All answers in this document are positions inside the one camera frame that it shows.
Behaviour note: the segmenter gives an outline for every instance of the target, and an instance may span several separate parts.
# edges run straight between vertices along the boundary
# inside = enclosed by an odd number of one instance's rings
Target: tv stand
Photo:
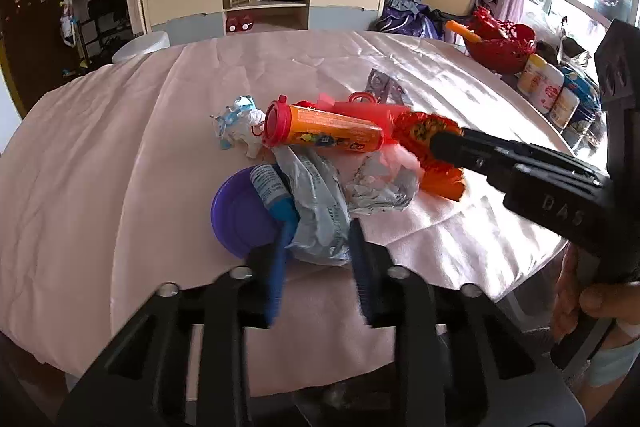
[[[223,37],[226,19],[250,12],[251,33],[278,30],[369,30],[385,0],[264,0],[223,7],[222,0],[142,0],[145,33],[164,30],[172,45]]]

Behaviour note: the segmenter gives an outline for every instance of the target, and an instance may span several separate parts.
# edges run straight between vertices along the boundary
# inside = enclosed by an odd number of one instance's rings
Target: pink blanket
[[[345,100],[373,67],[416,109],[567,151],[516,92],[438,41],[247,34],[105,66],[44,96],[0,158],[0,329],[82,375],[160,283],[202,285],[238,264],[214,237],[209,207],[250,162],[241,148],[220,150],[209,116],[240,94],[263,109],[281,93]],[[403,212],[365,218],[366,236],[431,283],[474,282],[499,298],[549,261],[559,238],[467,178],[460,203],[420,194]],[[248,334],[251,392],[371,371],[391,360],[392,338],[364,324],[349,267],[294,262],[276,325]]]

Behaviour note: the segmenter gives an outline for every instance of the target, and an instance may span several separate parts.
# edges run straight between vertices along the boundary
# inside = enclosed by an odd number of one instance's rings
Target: purple lid
[[[219,188],[211,203],[211,226],[223,247],[244,259],[254,247],[276,238],[276,220],[262,204],[250,179],[253,167],[236,172]]]

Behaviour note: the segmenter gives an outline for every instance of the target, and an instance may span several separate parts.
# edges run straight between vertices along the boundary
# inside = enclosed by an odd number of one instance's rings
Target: red basket
[[[494,19],[488,10],[479,8],[468,28],[482,37],[466,48],[476,62],[500,74],[520,73],[536,51],[536,33],[527,25]]]

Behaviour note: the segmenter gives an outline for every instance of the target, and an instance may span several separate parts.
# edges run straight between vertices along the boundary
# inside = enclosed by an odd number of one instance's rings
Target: red lid
[[[281,94],[277,101],[271,102],[264,118],[262,143],[274,147],[283,143],[291,129],[291,108],[287,105],[287,97]]]

